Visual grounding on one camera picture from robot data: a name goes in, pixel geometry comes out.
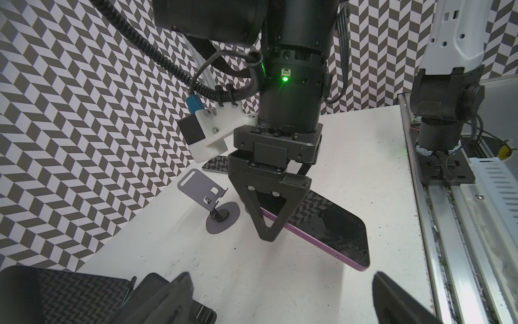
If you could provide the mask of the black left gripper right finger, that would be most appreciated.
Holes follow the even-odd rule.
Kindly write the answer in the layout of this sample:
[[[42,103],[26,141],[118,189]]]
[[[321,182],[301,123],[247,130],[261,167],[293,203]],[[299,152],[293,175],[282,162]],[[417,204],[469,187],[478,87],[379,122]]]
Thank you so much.
[[[372,281],[374,309],[379,323],[440,324],[441,321],[387,274],[378,271]]]

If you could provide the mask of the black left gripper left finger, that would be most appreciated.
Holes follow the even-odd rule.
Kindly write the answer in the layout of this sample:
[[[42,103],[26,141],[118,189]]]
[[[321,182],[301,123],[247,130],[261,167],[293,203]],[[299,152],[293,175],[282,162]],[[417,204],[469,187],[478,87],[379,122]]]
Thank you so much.
[[[193,292],[190,274],[183,272],[122,323],[189,323]]]

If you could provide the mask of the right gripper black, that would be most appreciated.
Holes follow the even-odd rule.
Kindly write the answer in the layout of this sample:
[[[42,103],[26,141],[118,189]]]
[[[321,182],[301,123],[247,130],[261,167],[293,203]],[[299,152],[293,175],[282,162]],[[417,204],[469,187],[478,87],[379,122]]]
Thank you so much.
[[[249,60],[258,122],[234,132],[228,176],[262,240],[273,242],[310,191],[307,172],[322,138],[318,119],[328,73],[312,52],[266,52]]]

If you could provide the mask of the teal phone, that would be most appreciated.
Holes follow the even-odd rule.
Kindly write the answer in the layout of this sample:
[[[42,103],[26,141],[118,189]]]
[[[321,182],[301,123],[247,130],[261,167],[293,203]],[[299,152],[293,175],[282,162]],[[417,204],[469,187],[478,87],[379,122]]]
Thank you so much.
[[[218,174],[228,174],[229,172],[229,160],[227,156],[217,156],[212,159],[209,159],[203,166],[202,170],[218,173]]]

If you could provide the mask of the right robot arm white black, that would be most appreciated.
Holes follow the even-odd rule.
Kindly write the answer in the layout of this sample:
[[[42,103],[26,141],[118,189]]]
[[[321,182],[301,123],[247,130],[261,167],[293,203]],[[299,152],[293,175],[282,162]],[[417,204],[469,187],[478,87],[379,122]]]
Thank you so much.
[[[333,35],[349,55],[347,11],[340,1],[154,1],[157,27],[201,40],[261,42],[264,83],[258,123],[234,132],[229,179],[261,239],[272,242],[310,190],[309,168],[321,143],[320,108],[329,103],[327,59]],[[416,151],[433,156],[443,180],[461,130],[475,123],[489,1],[438,1],[430,41],[411,89],[421,117]]]

